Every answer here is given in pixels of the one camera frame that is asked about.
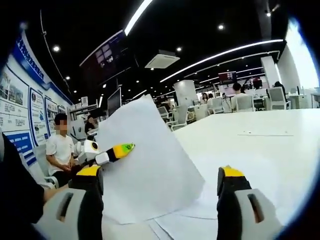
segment air conditioner unit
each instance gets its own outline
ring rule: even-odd
[[[146,69],[166,69],[180,60],[174,52],[159,50],[159,53],[145,66]]]

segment white pillar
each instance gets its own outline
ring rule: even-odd
[[[193,80],[178,81],[173,85],[179,105],[192,106],[193,101],[198,101]]]
[[[274,59],[272,58],[272,56],[265,56],[261,58],[261,63],[264,68],[264,73],[269,88],[271,88],[275,84],[275,82],[281,81],[276,69]]]

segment yellow stripe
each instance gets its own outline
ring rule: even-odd
[[[97,165],[86,167],[86,168],[83,168],[81,171],[79,171],[76,175],[77,176],[97,176],[97,172],[99,168],[100,166],[97,166]]]
[[[245,176],[241,171],[235,168],[232,168],[230,166],[224,166],[222,168],[224,170],[224,174],[226,177],[244,177]]]

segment recessed light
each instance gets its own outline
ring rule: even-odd
[[[57,52],[60,52],[61,49],[58,45],[55,45],[53,46],[52,50],[57,53]]]

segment white paper sheet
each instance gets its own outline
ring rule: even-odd
[[[174,240],[214,240],[218,220],[168,214],[155,219]]]
[[[121,224],[136,223],[190,206],[204,180],[155,104],[140,98],[99,124],[100,149],[135,143],[125,158],[104,167],[103,214]]]

